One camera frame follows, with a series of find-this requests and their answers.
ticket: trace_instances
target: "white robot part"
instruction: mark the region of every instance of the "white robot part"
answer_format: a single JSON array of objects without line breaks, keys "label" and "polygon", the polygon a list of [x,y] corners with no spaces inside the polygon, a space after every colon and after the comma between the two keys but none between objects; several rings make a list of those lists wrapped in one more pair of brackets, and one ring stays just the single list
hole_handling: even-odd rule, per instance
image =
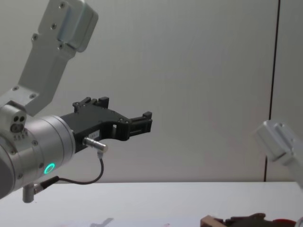
[{"label": "white robot part", "polygon": [[61,118],[27,122],[27,114],[51,102],[68,60],[86,49],[97,21],[84,0],[49,1],[18,84],[0,97],[0,199],[24,187],[31,202],[33,181],[75,154],[73,132]]},{"label": "white robot part", "polygon": [[21,78],[0,97],[34,116],[53,99],[67,62],[86,49],[98,14],[84,0],[50,0]]},{"label": "white robot part", "polygon": [[59,117],[48,116],[26,123],[13,136],[0,131],[0,199],[47,175],[70,161],[75,140]]},{"label": "white robot part", "polygon": [[303,142],[285,123],[270,120],[254,133],[269,161],[288,167],[294,179],[303,189]]}]

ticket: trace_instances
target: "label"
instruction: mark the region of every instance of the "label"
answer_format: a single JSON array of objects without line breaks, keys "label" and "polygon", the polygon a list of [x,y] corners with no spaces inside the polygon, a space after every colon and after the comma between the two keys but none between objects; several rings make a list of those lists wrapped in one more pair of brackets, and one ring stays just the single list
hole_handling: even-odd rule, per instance
[{"label": "label", "polygon": [[89,135],[89,138],[92,139],[92,140],[94,140],[94,139],[96,139],[96,138],[98,138],[98,137],[100,137],[100,130],[95,131],[95,132],[93,132],[93,133],[91,133],[91,134]]}]

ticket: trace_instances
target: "silver connector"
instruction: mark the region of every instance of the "silver connector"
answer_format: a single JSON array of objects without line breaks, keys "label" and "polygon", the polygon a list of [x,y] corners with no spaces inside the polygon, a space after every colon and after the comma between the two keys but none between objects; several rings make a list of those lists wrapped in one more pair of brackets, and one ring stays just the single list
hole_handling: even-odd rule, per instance
[{"label": "silver connector", "polygon": [[23,202],[31,203],[34,201],[34,183],[29,183],[23,187]]},{"label": "silver connector", "polygon": [[89,137],[83,139],[83,145],[100,150],[102,153],[107,152],[108,145],[95,141]]},{"label": "silver connector", "polygon": [[36,194],[42,192],[43,190],[44,190],[44,188],[40,184],[37,184],[34,187],[34,194],[36,195]]}]

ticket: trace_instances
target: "red object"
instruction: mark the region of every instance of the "red object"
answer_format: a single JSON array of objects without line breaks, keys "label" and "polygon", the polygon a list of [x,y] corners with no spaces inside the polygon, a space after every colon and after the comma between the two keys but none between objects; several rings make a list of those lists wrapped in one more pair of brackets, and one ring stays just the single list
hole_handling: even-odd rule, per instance
[{"label": "red object", "polygon": [[292,224],[292,225],[296,224],[295,221],[288,220],[288,219],[276,219],[276,220],[273,220],[273,222],[287,223],[287,224]]}]

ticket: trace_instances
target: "silver cylindrical joint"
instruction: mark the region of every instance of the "silver cylindrical joint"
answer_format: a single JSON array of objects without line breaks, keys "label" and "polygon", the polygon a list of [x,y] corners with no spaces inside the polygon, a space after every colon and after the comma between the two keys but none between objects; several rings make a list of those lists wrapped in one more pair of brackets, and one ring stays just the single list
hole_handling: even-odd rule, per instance
[{"label": "silver cylindrical joint", "polygon": [[31,203],[34,201],[34,183],[30,183],[23,187],[23,202]]},{"label": "silver cylindrical joint", "polygon": [[100,150],[102,153],[105,153],[108,150],[108,145],[95,141],[89,137],[83,139],[83,145]]},{"label": "silver cylindrical joint", "polygon": [[75,153],[71,129],[59,117],[25,124],[18,134],[0,132],[0,199],[67,163]]}]

